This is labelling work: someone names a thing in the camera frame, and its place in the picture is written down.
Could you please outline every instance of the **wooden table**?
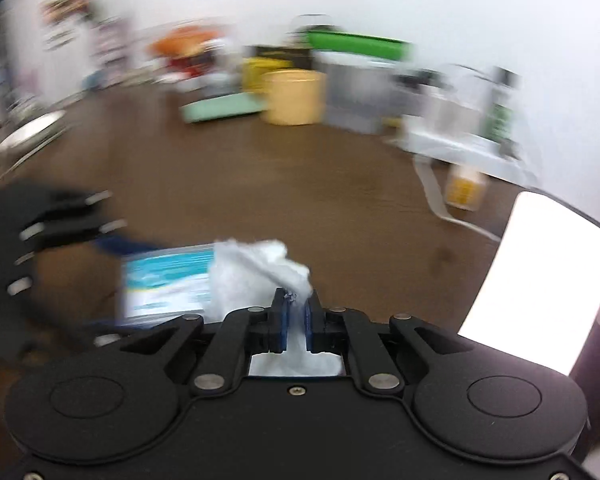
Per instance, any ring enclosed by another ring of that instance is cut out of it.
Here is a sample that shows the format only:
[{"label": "wooden table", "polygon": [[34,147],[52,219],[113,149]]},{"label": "wooden table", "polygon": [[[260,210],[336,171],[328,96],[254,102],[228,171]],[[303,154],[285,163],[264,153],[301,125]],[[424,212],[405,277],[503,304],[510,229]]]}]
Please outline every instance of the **wooden table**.
[{"label": "wooden table", "polygon": [[[310,267],[325,306],[460,327],[496,244],[431,213],[409,153],[321,124],[183,124],[183,99],[152,86],[88,96],[69,108],[72,131],[16,176],[109,189],[110,217],[161,246],[277,238]],[[443,182],[444,165],[436,173]],[[492,180],[481,210],[458,216],[502,234],[519,192]],[[119,267],[92,244],[47,251],[37,295],[76,322],[112,316]],[[0,406],[15,378],[0,367]],[[0,467],[13,454],[0,420]]]}]

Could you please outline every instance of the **white wall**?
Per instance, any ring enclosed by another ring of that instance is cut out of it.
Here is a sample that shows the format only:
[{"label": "white wall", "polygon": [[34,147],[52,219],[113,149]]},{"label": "white wall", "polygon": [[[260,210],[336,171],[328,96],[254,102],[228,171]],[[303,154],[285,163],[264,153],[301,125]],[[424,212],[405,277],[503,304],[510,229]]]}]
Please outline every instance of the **white wall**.
[{"label": "white wall", "polygon": [[136,29],[221,16],[242,44],[280,41],[295,15],[325,12],[347,30],[413,42],[421,66],[508,68],[522,78],[543,187],[600,220],[600,0],[111,1]]}]

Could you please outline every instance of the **small bottle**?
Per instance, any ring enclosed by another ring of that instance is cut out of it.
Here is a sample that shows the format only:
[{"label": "small bottle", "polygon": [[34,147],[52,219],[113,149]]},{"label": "small bottle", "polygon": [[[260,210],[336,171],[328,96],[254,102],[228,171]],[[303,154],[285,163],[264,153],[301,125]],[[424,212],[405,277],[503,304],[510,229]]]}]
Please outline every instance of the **small bottle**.
[{"label": "small bottle", "polygon": [[516,75],[509,70],[497,68],[493,81],[491,101],[485,113],[481,136],[501,143],[509,139],[512,110],[510,108]]}]

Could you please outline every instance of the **yellow cylindrical container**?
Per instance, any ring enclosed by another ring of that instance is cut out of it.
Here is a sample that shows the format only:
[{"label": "yellow cylindrical container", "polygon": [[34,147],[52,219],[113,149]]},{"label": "yellow cylindrical container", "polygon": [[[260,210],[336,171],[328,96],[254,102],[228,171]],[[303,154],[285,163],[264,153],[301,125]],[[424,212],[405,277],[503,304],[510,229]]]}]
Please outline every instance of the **yellow cylindrical container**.
[{"label": "yellow cylindrical container", "polygon": [[318,123],[324,111],[324,74],[314,70],[278,70],[263,77],[267,123],[295,126]]}]

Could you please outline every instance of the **glowing white panel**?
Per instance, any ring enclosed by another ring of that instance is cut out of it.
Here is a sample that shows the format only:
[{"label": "glowing white panel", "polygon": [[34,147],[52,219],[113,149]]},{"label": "glowing white panel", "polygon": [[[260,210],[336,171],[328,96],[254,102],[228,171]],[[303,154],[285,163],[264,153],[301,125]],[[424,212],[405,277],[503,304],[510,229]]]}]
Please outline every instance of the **glowing white panel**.
[{"label": "glowing white panel", "polygon": [[522,192],[459,334],[569,374],[600,307],[600,227]]}]

